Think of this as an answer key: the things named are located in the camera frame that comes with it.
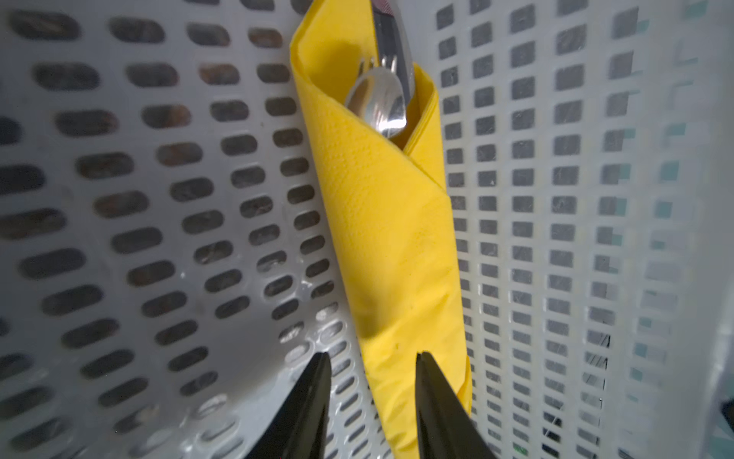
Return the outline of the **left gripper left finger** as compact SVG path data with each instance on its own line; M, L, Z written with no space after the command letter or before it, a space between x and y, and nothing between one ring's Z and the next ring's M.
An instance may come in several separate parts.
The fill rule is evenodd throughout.
M315 353L246 459L324 457L329 424L332 365Z

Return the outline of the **white perforated plastic basket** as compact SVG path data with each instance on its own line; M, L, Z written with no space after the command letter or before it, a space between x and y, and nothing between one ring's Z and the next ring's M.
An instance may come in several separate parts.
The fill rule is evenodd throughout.
M317 352L390 458L289 45L308 1L1 5L1 454L241 458ZM729 458L733 5L400 1L500 458Z

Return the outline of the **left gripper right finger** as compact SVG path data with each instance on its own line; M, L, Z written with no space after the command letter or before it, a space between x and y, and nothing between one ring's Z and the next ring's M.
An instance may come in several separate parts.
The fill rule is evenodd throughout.
M496 458L428 352L417 355L415 388L420 458Z

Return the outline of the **silver spoon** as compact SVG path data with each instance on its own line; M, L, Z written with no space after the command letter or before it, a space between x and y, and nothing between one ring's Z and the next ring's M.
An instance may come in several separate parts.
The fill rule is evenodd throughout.
M407 127L403 86L388 68L375 67L361 72L345 106L386 139L395 138Z

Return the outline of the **silver knife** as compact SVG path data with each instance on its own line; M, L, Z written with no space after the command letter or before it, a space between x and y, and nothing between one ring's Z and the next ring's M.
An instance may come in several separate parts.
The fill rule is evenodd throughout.
M414 61L410 51L403 15L397 1L372 0L372 14L380 59L396 61L396 71L404 100L410 105L416 90Z

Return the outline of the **yellow paper napkin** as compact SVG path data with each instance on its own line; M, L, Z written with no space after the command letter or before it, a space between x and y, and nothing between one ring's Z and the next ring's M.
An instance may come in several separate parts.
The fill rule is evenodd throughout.
M439 93L417 69L407 131L382 137L344 104L376 50L367 1L313 2L290 45L365 375L393 455L415 458L416 357L434 357L464 409L470 362Z

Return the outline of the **silver fork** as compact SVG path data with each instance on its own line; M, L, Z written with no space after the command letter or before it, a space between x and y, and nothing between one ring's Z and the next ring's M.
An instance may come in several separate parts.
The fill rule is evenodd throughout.
M396 57L394 55L382 55L381 57L370 57L370 59L361 59L357 76L359 78L362 78L370 73L390 73L392 75L396 75Z

